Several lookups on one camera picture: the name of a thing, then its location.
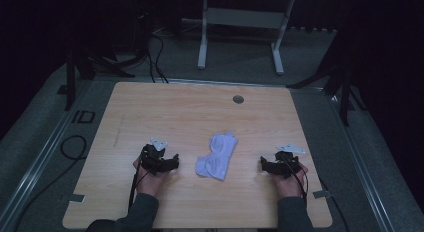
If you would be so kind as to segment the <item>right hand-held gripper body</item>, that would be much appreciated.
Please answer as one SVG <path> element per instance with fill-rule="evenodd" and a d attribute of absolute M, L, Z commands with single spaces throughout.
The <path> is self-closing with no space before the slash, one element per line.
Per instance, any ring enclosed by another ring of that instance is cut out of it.
<path fill-rule="evenodd" d="M 298 154 L 306 153 L 303 148 L 293 144 L 286 144 L 277 146 L 276 149 L 273 174 L 288 178 L 301 170 Z"/>

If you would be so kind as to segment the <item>black tape floor marking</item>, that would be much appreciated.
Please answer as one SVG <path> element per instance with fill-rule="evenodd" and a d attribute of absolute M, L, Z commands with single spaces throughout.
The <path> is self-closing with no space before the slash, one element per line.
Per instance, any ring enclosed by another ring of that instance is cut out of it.
<path fill-rule="evenodd" d="M 77 110 L 71 120 L 72 123 L 93 123 L 96 113 L 94 111 Z"/>

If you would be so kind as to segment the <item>person's right hand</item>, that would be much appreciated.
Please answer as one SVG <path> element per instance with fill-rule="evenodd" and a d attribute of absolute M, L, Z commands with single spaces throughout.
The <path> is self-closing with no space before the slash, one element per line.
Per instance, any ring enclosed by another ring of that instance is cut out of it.
<path fill-rule="evenodd" d="M 296 173 L 296 175 L 291 175 L 288 178 L 284 178 L 280 175 L 270 175 L 281 199 L 303 196 L 304 177 L 308 172 L 308 169 L 303 164 L 299 164 L 299 166 L 300 170 Z"/>

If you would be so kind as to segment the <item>white bra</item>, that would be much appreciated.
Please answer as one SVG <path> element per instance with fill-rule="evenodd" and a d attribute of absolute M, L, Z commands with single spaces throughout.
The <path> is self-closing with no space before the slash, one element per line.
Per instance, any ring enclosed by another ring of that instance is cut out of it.
<path fill-rule="evenodd" d="M 238 139 L 231 131 L 214 134 L 209 142 L 210 153 L 197 158 L 195 173 L 223 181 L 237 143 Z"/>

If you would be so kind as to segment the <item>black tripod stand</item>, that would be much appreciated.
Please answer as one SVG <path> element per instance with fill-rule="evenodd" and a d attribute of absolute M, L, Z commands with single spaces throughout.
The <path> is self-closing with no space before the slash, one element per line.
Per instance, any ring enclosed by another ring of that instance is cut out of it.
<path fill-rule="evenodd" d="M 353 30 L 343 25 L 337 30 L 336 35 L 321 60 L 316 72 L 300 82 L 287 85 L 287 88 L 300 89 L 326 76 L 329 77 L 323 92 L 335 96 L 341 91 L 339 116 L 345 126 L 348 122 L 348 109 L 353 77 L 353 56 L 358 50 L 357 37 Z"/>
<path fill-rule="evenodd" d="M 64 110 L 69 111 L 76 101 L 76 71 L 79 71 L 83 79 L 92 80 L 96 73 L 93 69 L 93 64 L 99 64 L 106 71 L 112 72 L 119 77 L 134 78 L 134 75 L 123 70 L 123 67 L 139 62 L 143 59 L 143 55 L 136 55 L 133 58 L 117 61 L 115 63 L 106 59 L 93 49 L 86 46 L 76 45 L 70 49 L 66 57 L 66 84 L 61 86 L 59 92 L 66 95 L 66 105 Z"/>

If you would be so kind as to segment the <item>white metal desk frame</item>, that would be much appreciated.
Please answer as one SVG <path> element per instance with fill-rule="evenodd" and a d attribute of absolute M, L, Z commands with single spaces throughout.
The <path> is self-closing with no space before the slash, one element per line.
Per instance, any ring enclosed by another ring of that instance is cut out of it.
<path fill-rule="evenodd" d="M 280 48 L 285 31 L 294 7 L 295 0 L 288 0 L 285 12 L 261 12 L 249 10 L 237 10 L 227 8 L 216 8 L 208 5 L 208 0 L 203 0 L 201 41 L 198 54 L 197 68 L 206 67 L 208 37 L 207 28 L 209 25 L 226 25 L 237 27 L 252 27 L 263 29 L 275 29 L 278 36 L 270 44 L 275 72 L 277 75 L 284 74 L 283 61 L 280 55 Z"/>

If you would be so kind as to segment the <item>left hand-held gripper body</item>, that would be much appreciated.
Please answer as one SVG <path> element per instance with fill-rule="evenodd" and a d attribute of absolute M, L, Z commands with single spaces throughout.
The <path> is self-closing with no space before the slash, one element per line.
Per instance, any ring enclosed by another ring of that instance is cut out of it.
<path fill-rule="evenodd" d="M 165 160 L 163 156 L 168 143 L 158 140 L 154 137 L 150 139 L 150 144 L 146 144 L 140 153 L 141 167 L 156 175 L 158 172 L 165 171 Z"/>

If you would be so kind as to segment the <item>person's left hand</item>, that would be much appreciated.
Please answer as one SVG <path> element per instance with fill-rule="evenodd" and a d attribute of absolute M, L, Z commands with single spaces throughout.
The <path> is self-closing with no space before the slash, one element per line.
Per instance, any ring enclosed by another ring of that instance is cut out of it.
<path fill-rule="evenodd" d="M 143 167 L 138 166 L 138 160 L 133 162 L 133 166 L 137 170 L 136 191 L 138 193 L 156 197 L 159 194 L 161 187 L 167 181 L 169 172 L 152 175 Z"/>

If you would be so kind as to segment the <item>metal floor rail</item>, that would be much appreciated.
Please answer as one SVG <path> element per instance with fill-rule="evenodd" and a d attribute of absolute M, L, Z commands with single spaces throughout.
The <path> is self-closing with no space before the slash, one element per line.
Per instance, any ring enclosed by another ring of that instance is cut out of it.
<path fill-rule="evenodd" d="M 333 114 L 336 117 L 338 126 L 342 131 L 342 135 L 347 143 L 348 152 L 350 154 L 353 166 L 381 232 L 394 232 L 393 224 L 388 216 L 375 183 L 373 182 L 370 173 L 364 163 L 356 141 L 353 138 L 352 132 L 340 118 L 339 109 L 341 108 L 341 102 L 337 99 L 336 96 L 330 96 L 328 98 L 328 102 Z"/>
<path fill-rule="evenodd" d="M 0 232 L 11 232 L 59 139 L 91 87 L 80 81 L 70 107 L 59 86 L 47 83 L 0 140 Z"/>

